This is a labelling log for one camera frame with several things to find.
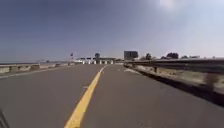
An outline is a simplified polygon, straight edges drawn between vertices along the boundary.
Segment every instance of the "metal guardrail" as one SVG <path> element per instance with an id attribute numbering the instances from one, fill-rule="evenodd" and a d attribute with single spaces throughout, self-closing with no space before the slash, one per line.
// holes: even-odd
<path id="1" fill-rule="evenodd" d="M 150 66 L 176 70 L 188 70 L 202 73 L 224 74 L 224 59 L 174 59 L 125 61 L 124 65 Z"/>

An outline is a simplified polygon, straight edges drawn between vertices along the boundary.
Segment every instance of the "clear sky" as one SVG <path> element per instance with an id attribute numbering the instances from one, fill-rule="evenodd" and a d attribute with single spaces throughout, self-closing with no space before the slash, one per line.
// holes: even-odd
<path id="1" fill-rule="evenodd" d="M 0 61 L 224 56 L 223 0 L 1 0 Z"/>

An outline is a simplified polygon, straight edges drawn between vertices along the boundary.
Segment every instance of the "yellow center line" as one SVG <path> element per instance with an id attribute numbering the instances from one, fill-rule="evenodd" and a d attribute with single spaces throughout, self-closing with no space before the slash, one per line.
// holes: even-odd
<path id="1" fill-rule="evenodd" d="M 83 119 L 86 109 L 89 105 L 93 91 L 98 83 L 100 74 L 104 68 L 105 68 L 105 66 L 97 73 L 97 75 L 93 79 L 92 83 L 89 85 L 89 87 L 86 90 L 85 94 L 83 95 L 82 99 L 79 101 L 78 105 L 76 106 L 75 110 L 73 111 L 71 117 L 67 121 L 64 128 L 80 128 L 82 119 Z"/>

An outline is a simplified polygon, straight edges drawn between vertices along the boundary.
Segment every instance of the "guardrail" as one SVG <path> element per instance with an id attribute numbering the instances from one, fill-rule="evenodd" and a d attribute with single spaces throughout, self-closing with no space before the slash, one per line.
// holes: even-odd
<path id="1" fill-rule="evenodd" d="M 71 61 L 0 63 L 0 73 L 30 71 L 74 64 L 75 62 Z"/>
<path id="2" fill-rule="evenodd" d="M 142 65 L 176 70 L 188 70 L 202 73 L 224 74 L 224 59 L 182 59 L 182 60 L 146 60 L 125 61 L 124 65 Z"/>
<path id="3" fill-rule="evenodd" d="M 125 61 L 124 66 L 167 79 L 203 84 L 224 94 L 224 59 Z"/>

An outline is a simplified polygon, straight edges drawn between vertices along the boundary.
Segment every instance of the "asphalt road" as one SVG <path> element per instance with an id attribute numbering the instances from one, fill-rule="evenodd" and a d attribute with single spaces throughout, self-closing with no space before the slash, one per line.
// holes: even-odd
<path id="1" fill-rule="evenodd" d="M 102 67 L 0 79 L 0 108 L 11 128 L 63 128 Z M 110 65 L 101 73 L 81 128 L 223 128 L 223 119 L 222 107 Z"/>
<path id="2" fill-rule="evenodd" d="M 0 79 L 10 128 L 63 128 L 101 65 L 77 65 Z"/>
<path id="3" fill-rule="evenodd" d="M 223 128 L 224 109 L 129 72 L 105 68 L 82 128 Z"/>

